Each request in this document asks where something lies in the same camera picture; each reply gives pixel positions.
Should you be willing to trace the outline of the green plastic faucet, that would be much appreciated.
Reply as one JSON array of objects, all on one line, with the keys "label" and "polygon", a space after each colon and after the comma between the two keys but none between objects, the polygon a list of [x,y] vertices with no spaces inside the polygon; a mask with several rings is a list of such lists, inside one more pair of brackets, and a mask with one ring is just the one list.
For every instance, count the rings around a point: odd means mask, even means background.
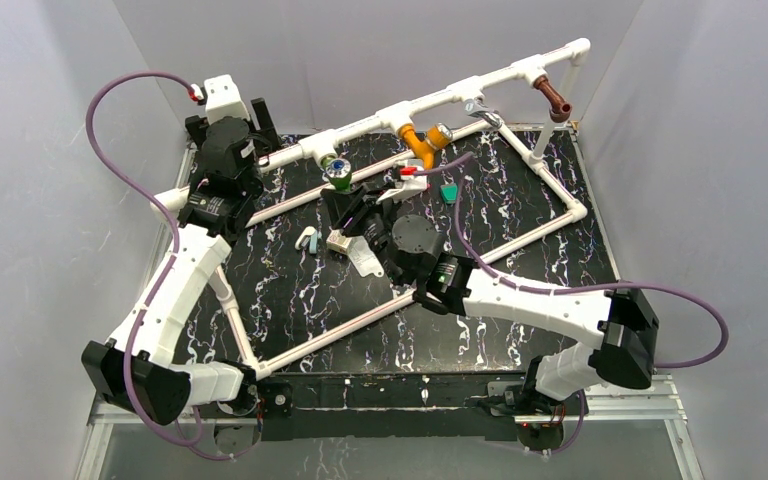
[{"label": "green plastic faucet", "polygon": [[328,154],[320,160],[324,177],[336,191],[348,191],[352,183],[351,163],[336,154]]}]

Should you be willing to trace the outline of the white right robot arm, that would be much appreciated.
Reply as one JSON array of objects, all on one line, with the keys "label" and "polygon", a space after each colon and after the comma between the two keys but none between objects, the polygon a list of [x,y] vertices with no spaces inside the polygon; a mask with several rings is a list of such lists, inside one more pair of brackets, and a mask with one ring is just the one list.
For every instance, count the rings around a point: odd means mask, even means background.
[{"label": "white right robot arm", "polygon": [[429,220],[399,215],[397,204],[380,193],[360,185],[327,189],[322,198],[332,226],[363,238],[391,282],[412,287],[415,303],[440,315],[505,319],[574,340],[530,362],[522,395],[531,411],[550,413],[596,384],[650,387],[659,321],[640,289],[574,292],[484,269],[469,256],[447,251]]}]

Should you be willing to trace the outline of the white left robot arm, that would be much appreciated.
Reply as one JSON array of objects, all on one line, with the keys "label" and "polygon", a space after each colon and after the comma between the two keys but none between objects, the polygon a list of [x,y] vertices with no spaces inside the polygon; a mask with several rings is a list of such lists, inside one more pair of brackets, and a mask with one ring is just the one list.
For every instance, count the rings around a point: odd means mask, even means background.
[{"label": "white left robot arm", "polygon": [[[91,341],[81,361],[110,404],[166,426],[189,407],[220,402],[235,416],[254,411],[258,368],[235,294],[222,263],[255,213],[264,186],[260,143],[244,102],[207,101],[206,114],[187,119],[197,146],[182,205],[173,209],[173,240],[151,284],[103,342]],[[231,323],[241,360],[182,365],[175,349],[202,291],[214,291]]]}]

